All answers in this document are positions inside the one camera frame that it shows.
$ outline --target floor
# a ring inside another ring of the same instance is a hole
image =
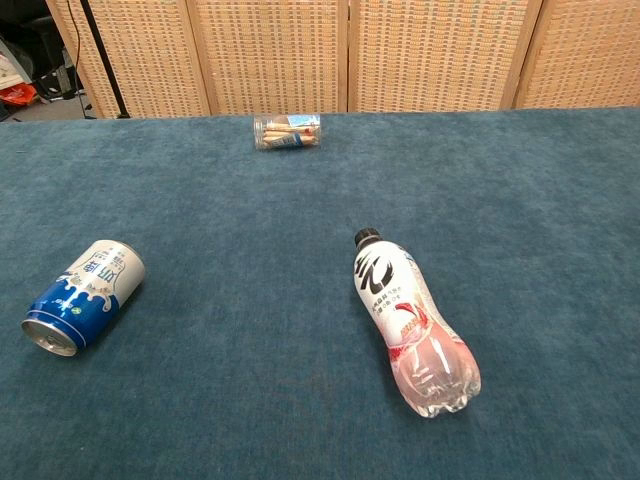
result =
[[[86,107],[89,99],[82,95],[82,103]],[[92,110],[86,111],[87,116],[94,117]],[[83,118],[82,107],[78,98],[71,100],[57,100],[51,103],[42,103],[36,101],[28,107],[22,107],[5,120],[5,122],[30,122],[30,121],[48,121],[48,120],[80,120]]]

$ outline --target black pole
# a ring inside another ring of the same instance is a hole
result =
[[[104,43],[102,43],[102,37],[100,36],[96,19],[91,11],[89,0],[80,0],[80,4],[82,5],[82,10],[84,10],[84,16],[87,17],[87,23],[89,24],[89,29],[93,35],[93,40],[96,42],[96,48],[100,54],[100,59],[102,60],[105,71],[107,72],[107,77],[111,84],[111,90],[113,90],[113,96],[116,97],[116,102],[118,102],[118,108],[120,109],[120,115],[118,115],[118,118],[131,118],[129,117],[129,112],[127,112],[127,106],[124,104],[122,93],[120,93],[120,87],[118,86],[116,75],[113,73],[113,67],[109,61],[107,50],[104,48]]]

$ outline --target woven panel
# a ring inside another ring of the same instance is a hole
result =
[[[184,0],[91,0],[132,117],[208,115]]]
[[[69,5],[71,6],[73,18],[80,32],[80,63],[78,70],[82,77],[82,82],[91,94],[94,107],[100,116],[115,118],[120,110],[113,96],[109,79],[100,60],[100,55],[79,0],[69,0],[69,4],[67,4],[67,0],[47,0],[47,5],[75,62],[78,52],[78,37],[69,13]]]
[[[499,108],[529,3],[357,1],[350,33],[356,58],[350,60],[349,109]]]
[[[190,0],[189,5],[214,110],[346,109],[345,0]]]
[[[640,1],[550,2],[516,105],[640,105]]]

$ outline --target drink can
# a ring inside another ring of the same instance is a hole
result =
[[[33,302],[22,330],[42,348],[73,356],[98,337],[143,278],[144,264],[130,246],[98,240]]]

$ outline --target red bag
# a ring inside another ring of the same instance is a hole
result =
[[[36,97],[36,89],[26,83],[0,90],[0,100],[19,107],[31,105]]]

